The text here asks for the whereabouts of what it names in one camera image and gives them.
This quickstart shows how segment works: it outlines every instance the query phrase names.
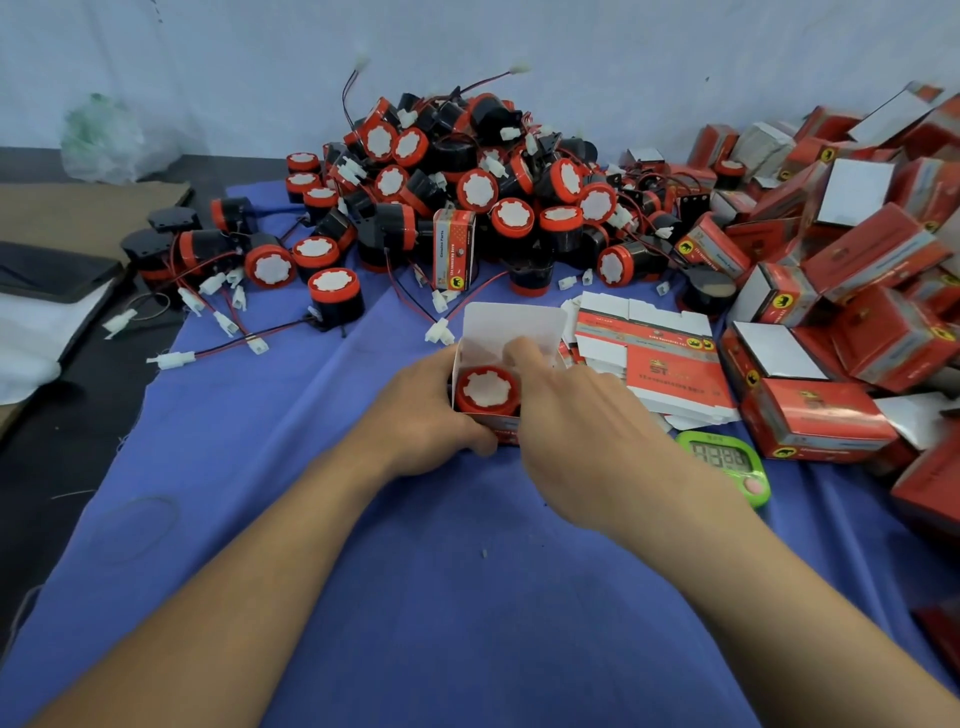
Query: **pile of boxes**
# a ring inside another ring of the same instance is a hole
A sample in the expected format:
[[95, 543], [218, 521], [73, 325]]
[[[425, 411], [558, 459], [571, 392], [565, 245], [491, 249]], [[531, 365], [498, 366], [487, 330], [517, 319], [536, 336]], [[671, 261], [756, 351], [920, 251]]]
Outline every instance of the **pile of boxes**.
[[709, 228], [695, 253], [738, 282], [718, 349], [757, 449], [866, 462], [960, 535], [960, 95], [912, 83], [799, 129], [711, 124], [687, 167], [725, 159], [746, 174], [688, 237]]

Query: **hand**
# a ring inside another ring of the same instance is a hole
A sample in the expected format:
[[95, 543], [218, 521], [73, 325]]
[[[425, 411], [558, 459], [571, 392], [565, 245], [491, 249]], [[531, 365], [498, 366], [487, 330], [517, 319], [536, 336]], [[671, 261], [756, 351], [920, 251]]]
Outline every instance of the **hand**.
[[429, 473], [462, 449], [493, 455], [496, 435], [450, 406], [446, 382], [456, 349], [446, 347], [397, 372], [340, 447], [366, 453], [359, 457], [379, 452], [386, 480]]
[[674, 443], [616, 376], [552, 369], [524, 338], [504, 355], [521, 381], [523, 466], [563, 518], [660, 570], [689, 526], [750, 515], [726, 477]]

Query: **left hand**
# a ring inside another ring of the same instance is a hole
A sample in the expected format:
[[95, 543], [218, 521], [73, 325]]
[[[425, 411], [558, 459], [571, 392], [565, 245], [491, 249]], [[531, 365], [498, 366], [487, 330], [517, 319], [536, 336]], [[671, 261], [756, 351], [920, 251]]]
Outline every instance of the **left hand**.
[[493, 455], [496, 435], [450, 406], [446, 382], [456, 350], [445, 347], [397, 372], [338, 448], [382, 456], [387, 480], [429, 473], [462, 449]]

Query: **blue cloth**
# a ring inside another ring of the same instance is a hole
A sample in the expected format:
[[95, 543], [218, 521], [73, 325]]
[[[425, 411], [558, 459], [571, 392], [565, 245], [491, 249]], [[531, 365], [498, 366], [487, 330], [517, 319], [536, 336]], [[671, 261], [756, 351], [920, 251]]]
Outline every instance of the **blue cloth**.
[[[291, 219], [280, 212], [265, 227]], [[336, 443], [396, 370], [435, 350], [427, 322], [393, 292], [377, 300], [384, 277], [361, 275], [369, 310], [346, 340], [293, 328], [262, 356], [238, 347], [147, 389], [0, 673], [0, 728], [22, 725], [93, 665]], [[429, 306], [410, 272], [402, 278]], [[553, 287], [534, 303], [579, 292]], [[651, 284], [618, 293], [672, 304]], [[477, 300], [518, 297], [500, 279]], [[282, 323], [305, 301], [299, 282], [252, 293], [244, 319]], [[458, 336], [462, 319], [451, 322]], [[221, 341], [209, 317], [191, 316], [174, 350]], [[740, 424], [716, 430], [749, 440]], [[770, 526], [956, 690], [907, 609], [960, 591], [960, 570], [904, 528], [859, 468], [765, 466]], [[545, 507], [512, 448], [393, 483], [364, 514], [264, 720], [314, 724], [757, 725], [678, 593]]]

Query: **right hand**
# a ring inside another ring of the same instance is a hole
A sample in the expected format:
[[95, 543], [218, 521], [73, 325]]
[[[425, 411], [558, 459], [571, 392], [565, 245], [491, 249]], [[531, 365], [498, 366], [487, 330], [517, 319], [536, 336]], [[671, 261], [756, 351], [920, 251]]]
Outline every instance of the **right hand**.
[[526, 338], [504, 357], [520, 377], [523, 466], [566, 520], [661, 570], [690, 527], [751, 514], [729, 479], [674, 443], [616, 376], [553, 369]]

